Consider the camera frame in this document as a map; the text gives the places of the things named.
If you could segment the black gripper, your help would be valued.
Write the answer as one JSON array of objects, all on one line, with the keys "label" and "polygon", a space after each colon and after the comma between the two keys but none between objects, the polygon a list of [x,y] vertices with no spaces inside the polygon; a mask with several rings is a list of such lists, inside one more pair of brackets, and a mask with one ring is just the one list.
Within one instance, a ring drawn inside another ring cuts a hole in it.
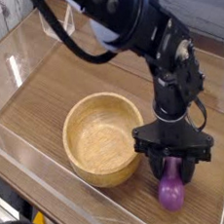
[{"label": "black gripper", "polygon": [[197,127],[182,118],[166,122],[154,122],[136,127],[132,132],[134,151],[148,157],[154,177],[161,180],[164,173],[164,159],[182,159],[181,178],[184,185],[192,181],[195,163],[210,162],[214,139],[204,131],[205,123]]}]

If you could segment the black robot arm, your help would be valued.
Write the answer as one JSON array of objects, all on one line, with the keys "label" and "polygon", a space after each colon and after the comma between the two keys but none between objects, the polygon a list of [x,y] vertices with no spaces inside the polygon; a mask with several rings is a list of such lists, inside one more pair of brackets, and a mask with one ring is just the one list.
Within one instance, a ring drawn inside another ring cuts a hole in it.
[{"label": "black robot arm", "polygon": [[93,32],[110,56],[131,51],[146,59],[153,77],[156,119],[132,131],[135,150],[148,157],[158,179],[166,161],[180,161],[179,178],[192,180],[196,164],[211,159],[214,143],[193,124],[188,109],[196,103],[206,114],[199,94],[205,74],[195,57],[190,30],[159,0],[67,0],[90,18]]}]

